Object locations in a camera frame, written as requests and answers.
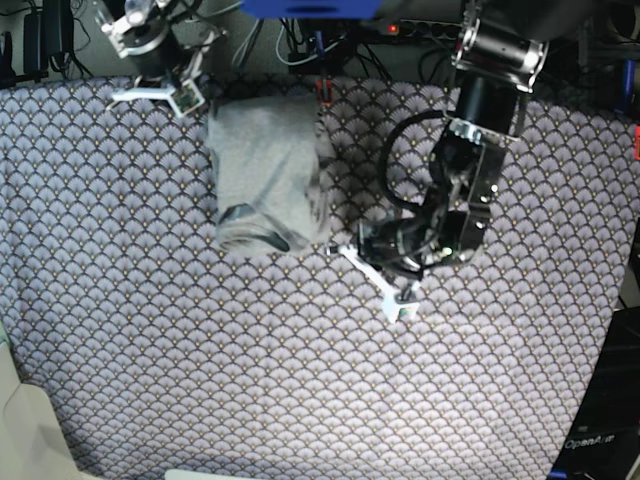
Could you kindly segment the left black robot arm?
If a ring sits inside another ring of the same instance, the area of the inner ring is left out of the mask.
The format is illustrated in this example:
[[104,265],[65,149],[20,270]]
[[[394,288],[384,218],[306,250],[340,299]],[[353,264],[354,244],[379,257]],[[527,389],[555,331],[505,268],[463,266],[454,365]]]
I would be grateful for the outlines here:
[[[408,212],[361,224],[352,245],[330,248],[382,293],[381,310],[394,323],[417,315],[424,274],[472,259],[490,224],[508,143],[518,139],[526,100],[543,70],[552,41],[574,31],[599,1],[471,1],[451,64],[462,72],[453,110],[418,113],[399,122],[383,143],[376,177],[384,197]],[[397,196],[387,179],[392,148],[411,127],[444,120],[428,155],[431,182],[421,202]]]

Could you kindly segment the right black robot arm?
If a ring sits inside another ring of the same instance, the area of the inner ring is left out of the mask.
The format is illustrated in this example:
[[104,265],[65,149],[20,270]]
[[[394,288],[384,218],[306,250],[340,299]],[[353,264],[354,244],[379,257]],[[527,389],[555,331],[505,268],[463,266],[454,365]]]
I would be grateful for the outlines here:
[[192,114],[205,104],[197,84],[204,57],[226,35],[211,25],[194,45],[182,45],[173,26],[175,1],[96,1],[96,22],[118,57],[135,67],[137,77],[129,88],[112,92],[112,103],[137,100],[163,101],[178,117]]

